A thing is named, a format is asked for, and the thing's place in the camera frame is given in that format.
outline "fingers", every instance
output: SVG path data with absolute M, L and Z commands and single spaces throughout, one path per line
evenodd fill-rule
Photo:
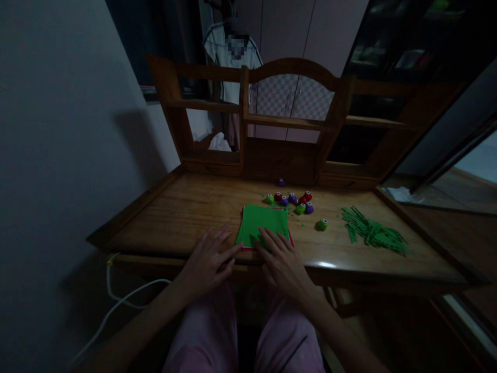
M 262 246 L 260 244 L 260 242 L 257 241 L 257 240 L 254 242 L 254 246 L 257 249 L 257 251 L 259 252 L 260 256 L 262 256 L 262 258 L 264 259 L 264 261 L 266 263 L 268 263 L 270 266 L 273 266 L 274 265 L 274 257 L 273 257 L 273 255 L 271 255 L 271 253 L 268 252 L 266 250 L 266 248 L 264 246 Z
M 223 226 L 221 228 L 219 228 L 219 230 L 216 232 L 216 234 L 214 235 L 214 237 L 212 237 L 212 241 L 216 241 L 216 239 L 221 235 L 223 234 L 223 232 L 228 229 L 228 223 L 224 223 Z
M 231 258 L 233 255 L 235 255 L 243 246 L 243 242 L 240 242 L 239 244 L 233 246 L 232 248 L 229 248 L 226 250 L 224 253 L 219 255 L 219 264 L 224 263 L 227 261 L 229 258 Z
M 226 239 L 233 233 L 233 231 L 227 231 L 226 227 L 223 227 L 220 229 L 222 231 L 212 242 L 210 245 L 208 245 L 207 250 L 208 251 L 216 251 L 218 250 L 219 246 L 226 241 Z
M 268 247 L 271 249 L 271 252 L 274 254 L 274 256 L 281 256 L 281 249 L 277 246 L 277 244 L 273 241 L 273 239 L 268 235 L 265 229 L 262 229 L 262 227 L 259 227 L 259 232 L 268 245 Z
M 206 230 L 204 232 L 204 234 L 202 235 L 202 237 L 198 240 L 197 246 L 195 246 L 195 249 L 201 248 L 203 246 L 203 244 L 205 243 L 207 237 L 209 236 L 209 233 L 211 233 L 212 228 L 214 228 L 214 227 L 212 226 L 212 227 L 210 227 L 208 230 Z
M 267 264 L 262 265 L 262 272 L 264 273 L 264 277 L 266 278 L 268 284 L 277 288 L 278 286 L 276 285 L 276 281 L 274 280 L 273 274 Z
M 283 251 L 283 252 L 288 251 L 285 244 L 278 238 L 280 235 L 280 232 L 278 232 L 278 236 L 276 234 L 274 234 L 270 229 L 267 229 L 267 228 L 266 228 L 266 232 L 281 251 Z
M 295 252 L 295 248 L 291 245 L 290 241 L 288 241 L 285 236 L 283 236 L 280 232 L 278 232 L 278 237 L 283 241 L 285 244 L 285 247 L 288 249 L 290 252 Z
M 231 259 L 226 267 L 214 276 L 214 284 L 217 286 L 224 280 L 226 280 L 233 272 L 233 267 L 235 265 L 235 258 Z

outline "power cord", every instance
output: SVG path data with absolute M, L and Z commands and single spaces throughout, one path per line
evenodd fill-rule
M 93 337 L 88 341 L 88 343 L 81 349 L 80 352 L 78 352 L 78 354 L 71 360 L 71 362 L 69 363 L 69 366 L 73 366 L 75 364 L 75 362 L 90 348 L 90 346 L 97 340 L 98 336 L 100 335 L 100 333 L 102 332 L 102 330 L 104 330 L 104 327 L 105 327 L 105 324 L 107 323 L 107 320 L 109 319 L 110 315 L 115 311 L 115 309 L 117 307 L 119 307 L 121 304 L 125 304 L 127 306 L 130 306 L 130 307 L 133 307 L 135 309 L 144 309 L 146 308 L 147 306 L 137 306 L 131 302 L 128 302 L 127 299 L 130 298 L 131 296 L 135 295 L 136 293 L 138 293 L 140 290 L 143 290 L 145 289 L 147 286 L 150 286 L 150 285 L 153 285 L 153 284 L 156 284 L 156 283 L 159 283 L 159 282 L 165 282 L 165 283 L 168 283 L 170 284 L 171 281 L 169 280 L 166 280 L 166 279 L 158 279 L 158 280 L 154 280 L 154 281 L 151 281 L 149 283 L 146 283 L 145 285 L 143 286 L 140 286 L 139 288 L 133 290 L 131 293 L 129 293 L 128 295 L 126 295 L 124 298 L 119 298 L 117 295 L 115 295 L 113 292 L 112 292 L 112 289 L 111 289 L 111 286 L 110 286 L 110 267 L 112 266 L 112 260 L 118 256 L 119 254 L 121 254 L 120 252 L 113 255 L 108 261 L 107 261 L 107 293 L 109 294 L 109 296 L 112 298 L 112 299 L 115 299 L 117 300 L 118 302 L 109 310 L 109 312 L 107 312 L 107 314 L 105 315 L 104 319 L 102 320 L 100 326 L 98 327 L 97 329 L 97 332 L 93 335 Z

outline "person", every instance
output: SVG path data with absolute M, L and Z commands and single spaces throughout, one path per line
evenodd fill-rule
M 125 371 L 151 338 L 187 305 L 163 372 L 238 371 L 234 296 L 226 279 L 242 243 L 218 250 L 231 235 L 225 224 L 198 241 L 186 265 L 139 315 L 76 371 Z M 257 372 L 324 372 L 316 327 L 347 372 L 387 372 L 349 330 L 307 275 L 298 253 L 282 235 L 259 227 L 270 251 L 255 247 L 269 284 L 268 314 L 255 362 Z

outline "hanging clothes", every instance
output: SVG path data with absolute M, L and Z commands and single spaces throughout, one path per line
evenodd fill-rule
M 249 35 L 236 32 L 225 33 L 225 23 L 219 22 L 210 26 L 207 31 L 203 47 L 207 55 L 217 66 L 241 68 L 246 65 L 249 69 L 262 66 L 259 50 Z M 248 89 L 249 112 L 255 112 L 252 105 L 253 87 Z M 239 103 L 240 84 L 235 82 L 221 82 L 219 98 L 232 104 Z M 253 136 L 254 126 L 248 125 L 248 133 Z M 231 147 L 240 149 L 240 121 L 238 114 L 228 115 L 228 125 L 225 128 L 226 138 Z
M 262 66 L 259 50 L 249 35 L 225 34 L 224 22 L 214 23 L 207 31 L 203 47 L 217 66 L 249 69 Z M 240 84 L 221 82 L 219 98 L 222 101 L 238 104 Z

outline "green paper scraps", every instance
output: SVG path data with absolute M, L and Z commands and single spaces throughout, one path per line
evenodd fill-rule
M 259 226 L 269 228 L 275 234 L 280 232 L 290 241 L 288 216 L 285 210 L 247 205 L 243 209 L 242 224 L 236 243 L 243 241 L 244 246 L 253 248 L 255 240 L 258 240 L 266 249 L 269 249 L 259 232 Z
M 375 248 L 384 247 L 403 255 L 410 253 L 405 246 L 407 241 L 399 232 L 367 219 L 355 206 L 352 206 L 350 210 L 343 207 L 342 219 L 347 222 L 345 227 L 352 243 L 357 242 L 357 235 L 359 235 L 364 238 L 365 245 Z

